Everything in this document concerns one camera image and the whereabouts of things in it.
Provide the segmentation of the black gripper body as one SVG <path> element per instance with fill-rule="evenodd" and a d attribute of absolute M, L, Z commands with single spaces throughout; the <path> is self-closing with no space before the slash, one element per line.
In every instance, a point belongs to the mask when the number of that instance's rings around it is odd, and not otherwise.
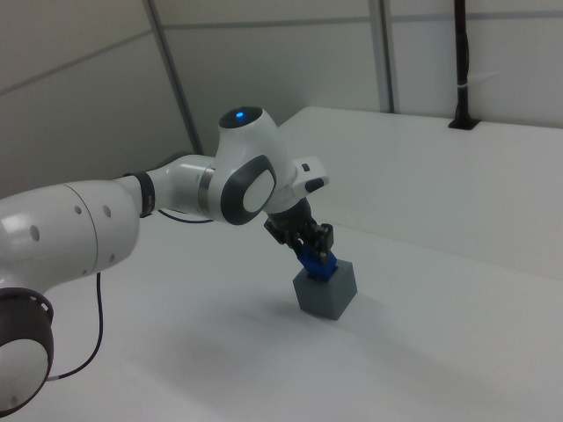
<path fill-rule="evenodd" d="M 311 205 L 307 199 L 301 199 L 286 211 L 268 214 L 264 227 L 279 244 L 285 244 L 282 240 L 284 230 L 299 229 L 303 236 L 303 228 L 308 222 L 315 222 L 311 216 Z"/>

